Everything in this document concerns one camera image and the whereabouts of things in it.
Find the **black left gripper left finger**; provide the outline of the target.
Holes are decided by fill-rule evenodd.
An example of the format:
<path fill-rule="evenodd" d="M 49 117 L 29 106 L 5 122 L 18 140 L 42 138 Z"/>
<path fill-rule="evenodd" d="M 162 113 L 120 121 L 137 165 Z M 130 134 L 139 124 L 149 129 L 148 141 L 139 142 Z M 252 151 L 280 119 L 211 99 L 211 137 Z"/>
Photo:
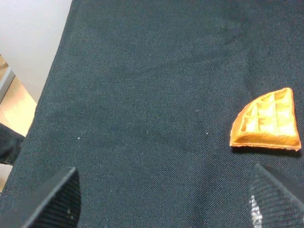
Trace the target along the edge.
<path fill-rule="evenodd" d="M 79 173 L 64 167 L 0 216 L 2 228 L 76 228 L 81 213 Z"/>

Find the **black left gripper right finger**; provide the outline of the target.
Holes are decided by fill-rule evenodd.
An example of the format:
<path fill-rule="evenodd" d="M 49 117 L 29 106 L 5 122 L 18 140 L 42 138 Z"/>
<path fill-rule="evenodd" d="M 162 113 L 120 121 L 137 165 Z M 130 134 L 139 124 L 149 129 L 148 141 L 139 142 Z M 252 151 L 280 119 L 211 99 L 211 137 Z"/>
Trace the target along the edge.
<path fill-rule="evenodd" d="M 282 172 L 258 163 L 253 170 L 248 198 L 252 227 L 304 226 L 304 188 Z"/>

